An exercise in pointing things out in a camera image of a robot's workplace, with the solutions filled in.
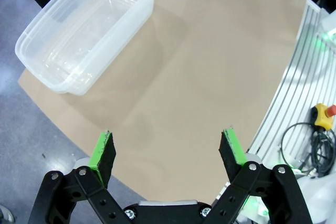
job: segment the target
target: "plastic container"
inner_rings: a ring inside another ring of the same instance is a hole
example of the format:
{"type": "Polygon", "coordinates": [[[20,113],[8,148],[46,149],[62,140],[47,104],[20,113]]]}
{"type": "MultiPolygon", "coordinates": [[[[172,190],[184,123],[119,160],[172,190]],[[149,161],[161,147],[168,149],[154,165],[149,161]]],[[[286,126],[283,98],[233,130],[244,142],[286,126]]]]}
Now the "plastic container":
{"type": "Polygon", "coordinates": [[[153,12],[154,0],[51,0],[15,53],[57,93],[85,94],[153,12]]]}

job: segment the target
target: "screw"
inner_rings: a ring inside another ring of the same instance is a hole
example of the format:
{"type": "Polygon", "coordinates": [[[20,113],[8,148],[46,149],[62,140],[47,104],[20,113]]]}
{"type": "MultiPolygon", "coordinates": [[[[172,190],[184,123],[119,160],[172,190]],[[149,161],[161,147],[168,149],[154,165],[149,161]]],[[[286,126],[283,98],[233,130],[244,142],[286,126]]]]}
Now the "screw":
{"type": "Polygon", "coordinates": [[[53,173],[51,176],[51,179],[55,180],[56,178],[58,178],[58,173],[53,173]]]}
{"type": "Polygon", "coordinates": [[[205,218],[209,214],[210,211],[211,211],[211,208],[208,208],[208,207],[204,208],[201,212],[202,217],[205,218]]]}
{"type": "Polygon", "coordinates": [[[83,175],[85,175],[86,174],[86,169],[81,169],[81,170],[79,170],[79,175],[80,176],[83,176],[83,175]]]}
{"type": "Polygon", "coordinates": [[[278,172],[284,174],[286,172],[286,170],[283,167],[279,167],[278,172]]]}
{"type": "Polygon", "coordinates": [[[255,164],[250,164],[248,168],[250,168],[250,170],[256,170],[257,166],[255,164]]]}
{"type": "Polygon", "coordinates": [[[130,218],[131,220],[133,220],[134,218],[135,218],[135,213],[134,213],[134,211],[132,211],[132,210],[126,210],[125,211],[125,214],[128,216],[128,218],[130,218]]]}

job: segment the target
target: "brown paper surface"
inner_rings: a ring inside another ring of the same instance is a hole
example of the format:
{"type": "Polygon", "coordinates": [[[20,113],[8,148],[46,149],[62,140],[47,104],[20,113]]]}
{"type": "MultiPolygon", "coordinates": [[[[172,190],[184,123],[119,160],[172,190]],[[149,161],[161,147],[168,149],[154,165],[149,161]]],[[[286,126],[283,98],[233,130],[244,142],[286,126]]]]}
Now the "brown paper surface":
{"type": "Polygon", "coordinates": [[[221,131],[232,126],[250,146],[305,2],[155,0],[153,15],[84,96],[53,93],[27,70],[19,83],[88,155],[111,130],[113,175],[146,199],[211,203],[227,182],[221,131]]]}

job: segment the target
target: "red button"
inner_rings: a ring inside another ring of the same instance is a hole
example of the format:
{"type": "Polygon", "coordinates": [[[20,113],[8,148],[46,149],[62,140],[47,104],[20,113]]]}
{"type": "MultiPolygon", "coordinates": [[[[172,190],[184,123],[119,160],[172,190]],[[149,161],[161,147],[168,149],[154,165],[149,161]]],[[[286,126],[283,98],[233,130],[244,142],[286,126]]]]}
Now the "red button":
{"type": "Polygon", "coordinates": [[[326,110],[326,116],[327,117],[332,117],[332,116],[334,116],[334,115],[336,115],[336,106],[335,105],[333,105],[333,106],[330,106],[329,108],[327,108],[327,110],[326,110]]]}

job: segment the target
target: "concrete floor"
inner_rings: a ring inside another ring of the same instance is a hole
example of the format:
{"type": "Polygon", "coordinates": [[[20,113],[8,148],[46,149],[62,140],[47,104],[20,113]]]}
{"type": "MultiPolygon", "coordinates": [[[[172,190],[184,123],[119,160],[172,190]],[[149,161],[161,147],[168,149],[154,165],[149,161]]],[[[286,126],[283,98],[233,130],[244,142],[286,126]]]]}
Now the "concrete floor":
{"type": "MultiPolygon", "coordinates": [[[[0,0],[0,204],[26,224],[46,172],[68,173],[86,157],[18,85],[24,66],[15,55],[17,38],[40,11],[33,0],[0,0]]],[[[109,191],[121,207],[143,199],[115,178],[109,191]]],[[[75,208],[71,223],[101,223],[87,202],[75,208]]]]}

